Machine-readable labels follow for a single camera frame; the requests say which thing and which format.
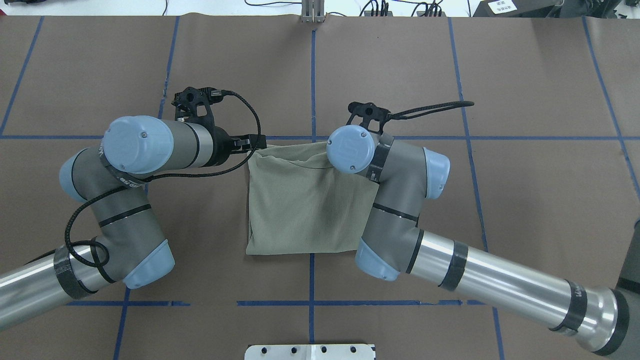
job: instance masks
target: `white floor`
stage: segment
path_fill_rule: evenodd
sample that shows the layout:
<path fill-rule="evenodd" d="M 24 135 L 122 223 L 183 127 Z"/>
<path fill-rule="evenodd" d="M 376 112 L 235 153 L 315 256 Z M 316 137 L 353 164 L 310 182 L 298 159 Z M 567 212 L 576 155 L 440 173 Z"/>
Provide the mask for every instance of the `white floor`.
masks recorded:
<path fill-rule="evenodd" d="M 268 3 L 274 0 L 249 0 L 250 3 Z M 469 0 L 474 12 L 479 0 Z M 326 12 L 340 12 L 357 16 L 367 0 L 325 0 Z M 207 15 L 278 15 L 300 13 L 299 4 L 248 6 L 243 0 L 168 0 L 168 15 L 183 15 L 197 12 Z M 413 4 L 390 1 L 389 10 L 394 16 L 409 16 Z M 466 0 L 444 0 L 440 4 L 450 17 L 467 17 Z M 0 9 L 7 15 L 162 15 L 164 0 L 48 0 L 44 3 L 25 4 L 0 2 Z M 624 5 L 618 6 L 618 13 L 629 18 L 640 18 L 640 9 Z"/>

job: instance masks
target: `white label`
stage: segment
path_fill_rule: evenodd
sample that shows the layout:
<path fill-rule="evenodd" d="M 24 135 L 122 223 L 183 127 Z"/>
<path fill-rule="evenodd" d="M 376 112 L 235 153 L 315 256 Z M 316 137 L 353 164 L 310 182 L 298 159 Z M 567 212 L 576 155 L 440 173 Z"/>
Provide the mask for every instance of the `white label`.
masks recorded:
<path fill-rule="evenodd" d="M 508 13 L 518 8 L 513 4 L 511 0 L 498 0 L 488 4 L 493 13 Z"/>

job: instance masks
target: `white bracket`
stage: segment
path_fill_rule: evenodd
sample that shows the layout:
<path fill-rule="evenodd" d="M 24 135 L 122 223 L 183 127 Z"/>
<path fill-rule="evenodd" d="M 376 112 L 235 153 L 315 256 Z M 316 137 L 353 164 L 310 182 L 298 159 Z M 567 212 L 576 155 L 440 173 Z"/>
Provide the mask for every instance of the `white bracket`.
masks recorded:
<path fill-rule="evenodd" d="M 376 360 L 371 344 L 253 345 L 244 360 Z"/>
<path fill-rule="evenodd" d="M 302 22 L 324 22 L 324 0 L 301 0 Z"/>

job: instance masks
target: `green cloth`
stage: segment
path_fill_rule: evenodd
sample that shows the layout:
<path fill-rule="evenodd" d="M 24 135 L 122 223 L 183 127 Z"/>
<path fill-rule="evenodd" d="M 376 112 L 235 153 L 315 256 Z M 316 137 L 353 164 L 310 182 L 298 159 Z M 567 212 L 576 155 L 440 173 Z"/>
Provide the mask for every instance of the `green cloth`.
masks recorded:
<path fill-rule="evenodd" d="M 258 150 L 249 174 L 248 255 L 358 248 L 378 185 L 336 170 L 326 142 Z"/>

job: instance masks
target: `blue joint cap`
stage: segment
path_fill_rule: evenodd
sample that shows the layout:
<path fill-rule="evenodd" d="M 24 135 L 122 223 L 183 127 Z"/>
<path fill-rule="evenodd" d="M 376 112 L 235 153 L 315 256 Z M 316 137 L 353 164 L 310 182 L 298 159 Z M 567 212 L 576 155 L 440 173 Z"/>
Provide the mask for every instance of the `blue joint cap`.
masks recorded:
<path fill-rule="evenodd" d="M 337 128 L 326 143 L 326 155 L 333 167 L 347 174 L 366 169 L 374 152 L 376 142 L 368 130 L 358 125 Z"/>
<path fill-rule="evenodd" d="M 74 186 L 73 171 L 74 163 L 76 162 L 78 155 L 80 155 L 80 153 L 85 150 L 87 150 L 87 148 L 78 151 L 77 154 L 73 155 L 71 158 L 69 158 L 69 160 L 65 161 L 65 163 L 62 164 L 62 167 L 60 168 L 60 172 L 58 173 L 58 179 L 60 180 L 60 186 L 62 186 L 62 190 L 64 190 L 67 195 L 71 196 L 71 199 L 79 202 L 85 202 L 86 199 L 78 193 L 76 187 Z"/>
<path fill-rule="evenodd" d="M 356 265 L 365 273 L 386 281 L 394 281 L 400 274 L 398 270 L 391 267 L 371 250 L 362 238 L 358 245 L 358 251 L 356 251 Z"/>
<path fill-rule="evenodd" d="M 424 148 L 424 159 L 427 164 L 427 199 L 439 198 L 449 178 L 451 162 L 443 154 Z"/>
<path fill-rule="evenodd" d="M 173 260 L 173 254 L 169 249 L 169 241 L 165 240 L 141 261 L 122 282 L 129 289 L 137 289 L 169 274 L 174 265 L 175 260 Z"/>
<path fill-rule="evenodd" d="M 151 116 L 125 116 L 114 120 L 102 139 L 104 155 L 113 167 L 132 174 L 161 168 L 173 152 L 169 127 Z"/>

